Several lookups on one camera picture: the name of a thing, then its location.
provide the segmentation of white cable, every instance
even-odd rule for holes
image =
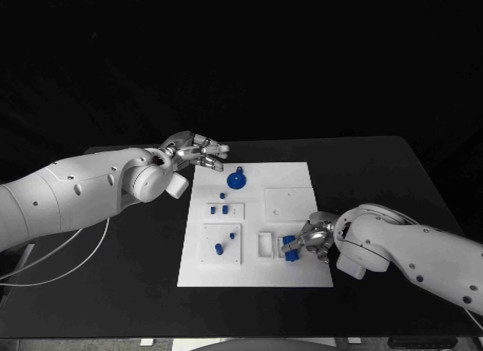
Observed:
[[[70,242],[70,240],[77,236],[77,234],[80,233],[83,229],[79,229],[74,234],[71,235],[71,237],[64,241],[64,243],[48,253],[45,254],[38,260],[32,261],[28,265],[24,265],[19,269],[16,269],[15,271],[4,274],[2,276],[0,276],[0,280],[6,278],[8,276],[12,276],[15,273],[19,273],[21,271],[24,271],[27,268],[29,268],[32,265],[35,265],[40,261],[42,261],[45,258],[48,258]]]
[[[469,316],[469,318],[471,318],[471,321],[474,321],[475,322],[475,324],[478,325],[478,328],[481,329],[481,331],[483,331],[483,327],[481,327],[481,324],[478,323],[478,321],[472,318],[472,315],[471,315],[471,313],[469,313],[469,311],[465,309],[465,313],[468,314],[468,316]]]
[[[103,229],[103,234],[102,234],[102,237],[100,237],[100,240],[99,240],[99,243],[96,244],[96,248],[93,249],[90,255],[83,259],[83,262],[70,270],[67,271],[66,273],[63,273],[60,276],[57,276],[55,278],[50,279],[50,280],[45,280],[44,282],[40,282],[40,283],[32,283],[32,284],[6,284],[6,283],[0,283],[0,285],[4,285],[5,287],[34,287],[35,285],[42,285],[45,283],[50,283],[53,281],[55,281],[57,279],[60,279],[63,276],[66,276],[67,274],[70,274],[81,265],[83,263],[87,261],[87,259],[91,257],[91,255],[96,253],[96,250],[100,246],[100,243],[102,243],[102,240],[103,240],[103,237],[106,235],[106,231],[107,231],[107,224],[109,224],[109,219],[106,221],[106,227]]]

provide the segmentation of blue object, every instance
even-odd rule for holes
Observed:
[[[227,186],[230,189],[240,189],[246,184],[246,178],[243,176],[243,169],[236,168],[236,172],[227,176]]]
[[[285,245],[288,244],[292,240],[293,240],[293,235],[286,235],[282,239],[280,239],[280,243]],[[291,250],[289,252],[285,252],[285,261],[296,261],[299,258],[296,256],[296,250]]]
[[[217,252],[217,254],[223,254],[223,250],[221,250],[221,245],[220,244],[216,244],[214,245],[214,251]]]

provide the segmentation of black table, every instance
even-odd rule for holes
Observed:
[[[308,163],[319,210],[377,203],[461,233],[399,137],[229,145],[229,162]],[[181,172],[190,180],[192,170]],[[386,273],[367,272],[360,281],[338,271],[335,250],[334,288],[175,287],[188,201],[190,187],[178,200],[164,194],[129,206],[112,218],[104,242],[83,267],[50,284],[12,290],[0,314],[0,339],[481,335],[462,309],[413,286],[392,264]],[[103,223],[22,273],[19,283],[53,278],[81,261]],[[68,236],[41,238],[28,261]]]

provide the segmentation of black curtain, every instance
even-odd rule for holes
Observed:
[[[221,141],[399,135],[483,241],[483,1],[31,6],[0,1],[0,183],[185,129]]]

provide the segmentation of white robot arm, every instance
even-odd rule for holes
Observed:
[[[226,158],[229,146],[190,132],[158,148],[128,148],[53,162],[0,185],[0,251],[29,239],[77,230],[115,216],[164,192],[178,198],[188,164],[223,170],[210,154]]]
[[[366,204],[340,216],[315,212],[282,251],[305,246],[328,263],[331,244],[340,251],[335,267],[357,279],[366,269],[384,272],[389,262],[407,280],[483,316],[483,245],[389,208]]]

